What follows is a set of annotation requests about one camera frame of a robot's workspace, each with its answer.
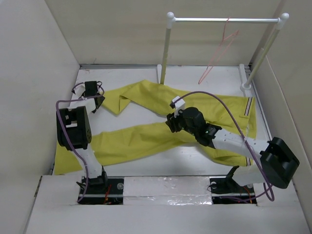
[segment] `white wall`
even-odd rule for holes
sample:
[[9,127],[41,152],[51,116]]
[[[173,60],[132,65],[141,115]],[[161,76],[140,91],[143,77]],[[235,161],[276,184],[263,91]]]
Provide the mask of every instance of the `white wall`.
[[255,79],[272,135],[291,146],[301,164],[293,180],[312,230],[312,27],[310,0],[288,0],[290,19]]
[[0,0],[0,232],[22,233],[79,69],[44,0]]
[[[279,0],[46,0],[76,59],[84,63],[161,63],[166,13],[177,17],[271,18]],[[175,24],[169,64],[207,65],[222,23]],[[239,36],[220,65],[248,65],[266,25],[229,24]]]

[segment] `yellow pants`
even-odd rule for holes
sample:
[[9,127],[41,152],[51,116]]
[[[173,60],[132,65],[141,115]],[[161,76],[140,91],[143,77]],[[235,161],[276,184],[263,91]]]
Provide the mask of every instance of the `yellow pants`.
[[[147,80],[130,84],[119,89],[107,91],[103,106],[118,115],[131,102],[135,102],[160,115],[173,112],[169,103],[176,96],[188,91],[181,91]],[[248,136],[256,136],[254,99],[248,97],[218,96],[231,110],[239,126]],[[205,94],[193,94],[184,98],[186,108],[194,106],[204,115],[207,122],[237,133],[238,131],[219,101]],[[165,123],[138,125],[113,132],[102,132],[92,136],[92,148],[102,165],[111,165],[153,155],[179,145],[196,142],[194,136],[181,131],[171,133]],[[246,166],[246,157],[225,151],[201,146],[212,161],[229,166]],[[57,144],[55,174],[81,170],[76,158],[65,147]]]

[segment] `white rack pole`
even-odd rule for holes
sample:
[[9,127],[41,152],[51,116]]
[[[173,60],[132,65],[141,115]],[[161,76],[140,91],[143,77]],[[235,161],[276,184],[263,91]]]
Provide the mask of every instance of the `white rack pole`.
[[164,84],[164,82],[165,82],[167,59],[168,59],[168,50],[169,50],[169,43],[170,43],[170,33],[171,33],[171,28],[172,28],[172,25],[174,22],[226,22],[226,21],[228,21],[228,22],[236,22],[236,23],[237,22],[241,22],[241,23],[265,23],[265,24],[275,23],[275,24],[277,24],[276,29],[279,26],[281,26],[280,27],[280,29],[281,29],[282,26],[284,25],[285,21],[288,19],[288,17],[289,17],[289,15],[287,13],[284,13],[284,14],[282,14],[281,18],[276,18],[276,19],[175,18],[174,14],[172,12],[168,12],[167,13],[167,30],[166,30],[166,37],[165,37],[165,46],[164,46],[164,53],[163,53],[163,57],[162,57],[162,63],[161,63],[160,83]]
[[161,75],[160,75],[160,83],[164,84],[165,76],[166,76],[166,68],[167,68],[167,59],[168,59],[168,50],[169,50],[169,42],[170,42],[170,33],[172,24],[175,20],[175,16],[172,12],[167,13],[167,29],[166,29],[166,37],[165,37],[165,47],[164,54],[162,56],[161,63]]
[[175,22],[235,22],[235,23],[278,23],[276,19],[234,19],[234,18],[175,18]]
[[288,13],[283,13],[280,16],[280,20],[277,23],[273,33],[271,34],[269,40],[267,41],[267,43],[265,44],[264,48],[263,48],[263,52],[259,58],[259,60],[257,61],[256,65],[254,66],[248,80],[246,81],[246,83],[243,83],[241,86],[241,89],[251,89],[251,82],[254,79],[255,74],[257,73],[257,71],[259,70],[264,58],[266,57],[269,49],[271,48],[273,42],[275,41],[278,33],[280,32],[280,30],[283,28],[284,24],[286,23],[286,21],[289,19],[289,14]]

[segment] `white table surface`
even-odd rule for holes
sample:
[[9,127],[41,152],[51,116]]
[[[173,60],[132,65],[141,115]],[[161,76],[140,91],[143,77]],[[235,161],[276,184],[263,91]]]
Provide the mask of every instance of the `white table surface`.
[[[168,67],[165,84],[182,90],[203,90],[243,96],[238,67],[215,67],[198,85],[205,67]],[[100,80],[105,90],[141,81],[157,82],[156,67],[80,70],[77,82]],[[257,138],[269,135],[257,103]],[[100,108],[89,117],[93,135],[138,124],[164,122],[165,118],[130,103],[117,117]],[[231,167],[210,161],[192,144],[176,147],[143,159],[106,166],[108,176],[202,176],[225,175]],[[81,172],[45,176],[27,229],[35,233],[309,233],[292,184],[274,188],[276,201],[265,196],[258,205],[196,206],[91,206],[75,205]],[[255,193],[263,191],[255,185]]]

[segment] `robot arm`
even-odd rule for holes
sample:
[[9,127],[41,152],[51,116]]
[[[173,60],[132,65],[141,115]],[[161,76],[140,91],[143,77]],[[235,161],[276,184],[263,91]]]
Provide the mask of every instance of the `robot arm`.
[[[92,147],[90,145],[92,134],[89,124],[88,116],[91,113],[95,113],[104,101],[104,97],[99,94],[98,83],[96,81],[88,81],[83,85],[78,86],[73,93],[82,98],[81,101],[72,102],[68,108],[60,109],[61,121],[65,126],[65,131],[74,146],[74,149],[85,160],[88,167],[88,189],[103,190],[107,189],[107,175],[102,165],[96,159]],[[71,151],[73,155],[79,161],[85,174],[85,165],[83,161],[72,151],[69,146],[64,131],[61,127],[60,121],[57,118],[57,135],[58,143],[60,146],[66,147]],[[82,183],[77,184],[85,189],[86,178],[82,180]]]
[[[166,124],[171,132],[184,130],[192,134],[201,145],[228,150],[253,159],[245,144],[247,141],[256,159],[261,163],[262,170],[269,182],[278,188],[287,188],[299,166],[299,160],[282,139],[277,137],[271,141],[249,137],[242,139],[241,136],[222,129],[220,126],[206,123],[203,114],[197,108],[184,109],[185,102],[181,99],[174,103],[177,99],[179,97],[173,99],[170,104],[172,108],[175,108],[175,112],[167,115]],[[234,180],[240,186],[264,182],[256,165],[246,168],[234,167],[229,172],[227,179]]]

